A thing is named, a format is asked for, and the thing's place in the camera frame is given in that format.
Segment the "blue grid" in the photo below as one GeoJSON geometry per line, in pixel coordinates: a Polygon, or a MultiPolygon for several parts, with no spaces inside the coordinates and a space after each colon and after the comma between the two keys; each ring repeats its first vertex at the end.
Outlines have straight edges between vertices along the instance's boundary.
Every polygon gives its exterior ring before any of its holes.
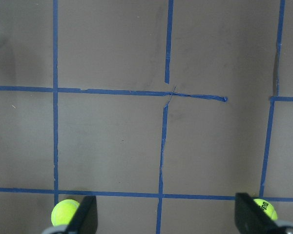
{"type": "MultiPolygon", "coordinates": [[[[279,59],[282,46],[282,28],[283,17],[285,10],[285,0],[280,0],[279,10],[279,23],[277,32],[277,60],[276,60],[276,96],[270,99],[269,118],[267,126],[267,136],[265,144],[265,152],[262,166],[262,175],[259,188],[259,196],[268,201],[283,201],[293,202],[292,197],[264,197],[265,180],[267,165],[269,159],[270,139],[272,133],[274,103],[276,101],[293,102],[293,97],[279,96],[279,59]]],[[[173,0],[168,0],[168,19],[167,19],[167,45],[166,45],[166,64],[165,64],[165,83],[169,83],[169,64],[171,52],[171,32],[172,32],[172,19],[173,19],[173,0]]],[[[165,194],[163,193],[163,175],[162,167],[164,162],[164,151],[167,133],[167,117],[168,117],[168,103],[163,109],[163,125],[162,125],[162,143],[160,153],[160,174],[159,174],[159,191],[158,193],[124,193],[124,192],[99,192],[99,191],[72,191],[72,190],[59,190],[59,176],[58,176],[58,93],[83,93],[83,94],[102,94],[102,95],[132,95],[132,96],[179,96],[190,98],[211,99],[226,102],[226,97],[213,96],[213,95],[191,95],[176,92],[155,92],[155,91],[131,91],[131,90],[104,90],[104,89],[87,89],[82,90],[78,88],[59,88],[58,87],[58,0],[53,0],[53,88],[45,87],[25,87],[25,86],[0,86],[0,91],[25,91],[25,92],[47,92],[53,93],[53,134],[54,134],[54,189],[22,189],[22,188],[0,188],[0,192],[6,193],[32,193],[32,194],[50,194],[54,195],[54,203],[58,203],[59,195],[98,195],[98,196],[123,196],[123,197],[148,197],[158,198],[158,212],[156,233],[159,234],[161,230],[161,217],[162,217],[162,201],[163,198],[174,199],[208,199],[208,200],[234,200],[234,196],[221,196],[221,195],[179,195],[179,194],[165,194]]]]}

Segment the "yellow-green tennis ball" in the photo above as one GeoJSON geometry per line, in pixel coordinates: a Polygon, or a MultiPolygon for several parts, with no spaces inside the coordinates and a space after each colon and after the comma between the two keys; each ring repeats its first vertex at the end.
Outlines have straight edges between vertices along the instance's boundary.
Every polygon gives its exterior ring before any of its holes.
{"type": "Polygon", "coordinates": [[[51,222],[53,226],[67,225],[79,207],[79,202],[66,199],[59,202],[52,211],[51,222]]]}
{"type": "Polygon", "coordinates": [[[274,207],[272,204],[270,204],[268,201],[265,201],[263,199],[254,199],[257,205],[266,213],[266,215],[269,216],[272,220],[277,220],[278,215],[277,212],[274,210],[274,207]]]}

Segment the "vertical blue line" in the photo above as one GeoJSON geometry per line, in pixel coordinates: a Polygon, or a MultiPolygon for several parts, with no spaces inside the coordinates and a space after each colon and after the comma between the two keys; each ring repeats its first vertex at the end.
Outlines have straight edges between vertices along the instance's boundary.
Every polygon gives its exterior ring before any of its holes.
{"type": "Polygon", "coordinates": [[[276,85],[277,93],[279,96],[279,61],[281,56],[281,46],[282,46],[282,30],[283,30],[283,18],[284,18],[285,0],[280,0],[279,9],[279,23],[278,23],[278,35],[277,35],[277,68],[276,68],[276,85]]]}
{"type": "Polygon", "coordinates": [[[169,65],[171,51],[172,13],[174,0],[168,0],[167,37],[166,37],[166,59],[165,59],[165,83],[169,84],[169,65]]]}
{"type": "Polygon", "coordinates": [[[55,205],[59,202],[58,117],[58,0],[53,0],[53,163],[55,205]]]}
{"type": "Polygon", "coordinates": [[[262,167],[262,176],[261,176],[261,180],[260,180],[259,197],[264,196],[266,172],[267,172],[268,156],[269,156],[269,148],[270,148],[270,139],[271,139],[271,135],[272,135],[273,112],[274,112],[274,100],[272,99],[272,100],[270,100],[270,109],[269,109],[269,117],[268,117],[268,125],[267,125],[267,134],[266,134],[266,144],[265,144],[263,167],[262,167]]]}
{"type": "Polygon", "coordinates": [[[161,233],[161,221],[162,221],[162,204],[163,204],[163,164],[164,164],[164,149],[167,135],[167,118],[168,118],[168,103],[163,109],[163,125],[162,125],[162,144],[161,144],[161,160],[160,160],[160,175],[158,184],[159,202],[157,206],[157,218],[156,218],[156,234],[161,233]]]}

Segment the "gray floor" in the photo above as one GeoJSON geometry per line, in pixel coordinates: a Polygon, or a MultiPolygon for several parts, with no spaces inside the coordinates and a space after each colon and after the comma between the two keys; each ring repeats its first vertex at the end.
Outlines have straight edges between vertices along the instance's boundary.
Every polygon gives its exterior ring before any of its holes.
{"type": "MultiPolygon", "coordinates": [[[[279,6],[175,0],[166,84],[168,0],[58,1],[58,87],[175,87],[228,97],[171,97],[163,193],[180,198],[163,199],[162,234],[236,234],[232,196],[259,195],[279,6]]],[[[0,1],[0,233],[40,233],[51,225],[53,49],[53,1],[0,1]]],[[[293,97],[293,0],[286,0],[279,75],[280,95],[293,97]]],[[[59,199],[103,192],[97,233],[156,233],[159,199],[152,196],[159,192],[169,99],[59,91],[59,199]]],[[[279,217],[293,222],[293,102],[274,104],[264,197],[278,200],[279,217]]]]}

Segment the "ball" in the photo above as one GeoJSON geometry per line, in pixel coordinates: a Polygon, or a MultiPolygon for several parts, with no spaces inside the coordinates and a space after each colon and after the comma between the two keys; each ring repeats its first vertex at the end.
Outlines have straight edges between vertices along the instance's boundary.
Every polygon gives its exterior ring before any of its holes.
{"type": "Polygon", "coordinates": [[[270,204],[268,201],[265,201],[263,199],[254,199],[254,202],[256,202],[257,205],[265,212],[266,215],[269,216],[272,220],[277,220],[278,215],[277,212],[274,210],[274,207],[272,204],[270,204]]]}
{"type": "Polygon", "coordinates": [[[79,202],[66,199],[59,202],[52,211],[51,222],[53,226],[67,225],[73,218],[75,212],[79,207],[79,202]]]}

